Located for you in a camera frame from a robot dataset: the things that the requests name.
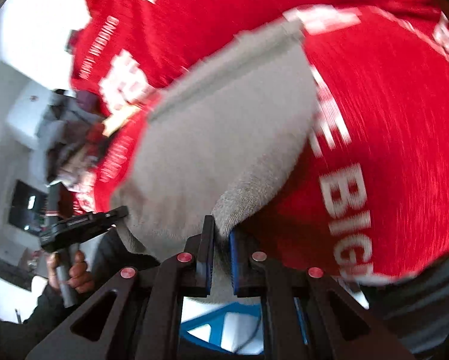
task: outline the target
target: hand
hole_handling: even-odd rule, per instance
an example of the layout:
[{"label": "hand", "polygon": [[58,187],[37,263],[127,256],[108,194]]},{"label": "hand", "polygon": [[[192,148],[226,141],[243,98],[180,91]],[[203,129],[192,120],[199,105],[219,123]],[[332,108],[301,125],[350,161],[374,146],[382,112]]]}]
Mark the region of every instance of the hand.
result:
[{"label": "hand", "polygon": [[[48,266],[49,285],[57,292],[60,292],[58,276],[56,275],[56,267],[58,266],[58,256],[56,253],[51,254],[46,259],[46,265]],[[75,254],[74,265],[69,269],[70,279],[68,280],[68,284],[80,294],[93,291],[94,289],[93,277],[87,269],[88,264],[84,261],[84,254],[79,250]]]}]

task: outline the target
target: red fabric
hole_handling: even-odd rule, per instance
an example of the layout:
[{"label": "red fabric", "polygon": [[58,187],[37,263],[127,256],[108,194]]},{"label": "red fabric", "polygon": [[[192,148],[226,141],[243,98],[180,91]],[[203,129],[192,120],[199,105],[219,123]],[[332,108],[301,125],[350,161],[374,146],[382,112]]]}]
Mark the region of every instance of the red fabric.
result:
[{"label": "red fabric", "polygon": [[[150,87],[165,87],[237,32],[261,26],[299,5],[374,4],[409,21],[424,33],[421,38],[404,22],[365,7],[360,8],[360,24],[307,35],[305,52],[333,95],[351,142],[344,144],[332,130],[336,147],[330,150],[323,135],[317,134],[322,156],[305,149],[280,194],[249,220],[255,222],[250,229],[256,229],[267,252],[288,266],[319,266],[332,274],[396,279],[417,273],[449,252],[449,55],[446,59],[439,46],[433,49],[431,40],[423,40],[439,19],[429,0],[87,3],[92,21],[77,42],[71,82],[76,89],[96,94],[102,91],[100,81],[109,76],[112,59],[122,50],[129,52],[123,55],[128,62],[131,57],[136,60],[128,64],[130,70],[142,70]],[[100,50],[90,54],[97,40]],[[325,92],[321,88],[322,99]],[[103,100],[103,111],[113,112],[115,100]],[[146,110],[135,115],[118,133],[108,156],[77,195],[77,209],[109,208],[109,198],[124,180],[133,151],[143,139],[145,116]],[[320,177],[354,164],[359,164],[363,176],[365,202],[355,202],[358,209],[347,207],[332,218]],[[355,181],[347,187],[352,195],[360,190]],[[340,199],[337,190],[331,196]],[[330,223],[367,212],[369,228],[330,234]],[[336,257],[336,245],[356,235],[351,238],[356,245],[369,239],[370,256],[355,245],[342,248]],[[343,263],[353,257],[350,251],[356,263]]]}]

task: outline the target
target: person's arm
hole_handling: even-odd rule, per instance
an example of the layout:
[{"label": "person's arm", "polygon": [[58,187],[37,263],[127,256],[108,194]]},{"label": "person's arm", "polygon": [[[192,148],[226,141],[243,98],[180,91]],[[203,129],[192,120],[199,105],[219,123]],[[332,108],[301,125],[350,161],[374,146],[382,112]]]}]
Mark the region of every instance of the person's arm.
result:
[{"label": "person's arm", "polygon": [[[76,307],[64,308],[56,276],[55,256],[48,259],[48,285],[38,298],[33,314],[22,325],[0,321],[0,354],[6,360],[22,360],[41,340],[51,333]],[[69,285],[84,294],[92,291],[94,282],[84,254],[79,251],[69,270]]]}]

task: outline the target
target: black cable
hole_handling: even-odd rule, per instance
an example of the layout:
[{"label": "black cable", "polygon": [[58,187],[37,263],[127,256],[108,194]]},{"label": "black cable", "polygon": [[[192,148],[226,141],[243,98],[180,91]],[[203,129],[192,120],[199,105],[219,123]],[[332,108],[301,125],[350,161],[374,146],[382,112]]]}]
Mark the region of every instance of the black cable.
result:
[{"label": "black cable", "polygon": [[253,330],[252,335],[240,346],[238,346],[233,353],[238,354],[239,351],[241,351],[246,345],[248,345],[251,341],[253,341],[256,337],[256,335],[258,334],[259,330],[260,330],[260,326],[261,326],[261,317],[262,314],[260,314],[260,317],[258,318],[258,322],[256,323],[256,327]]}]

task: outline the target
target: gray handle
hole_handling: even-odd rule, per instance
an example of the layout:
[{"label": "gray handle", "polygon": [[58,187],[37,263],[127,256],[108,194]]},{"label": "gray handle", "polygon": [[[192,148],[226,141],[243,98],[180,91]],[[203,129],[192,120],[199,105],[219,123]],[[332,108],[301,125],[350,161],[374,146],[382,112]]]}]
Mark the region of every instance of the gray handle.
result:
[{"label": "gray handle", "polygon": [[59,289],[63,297],[65,307],[71,307],[78,304],[77,292],[74,288],[71,288],[67,281],[69,280],[69,268],[72,267],[72,258],[69,249],[58,250],[59,265],[56,267],[56,276],[59,281]]}]

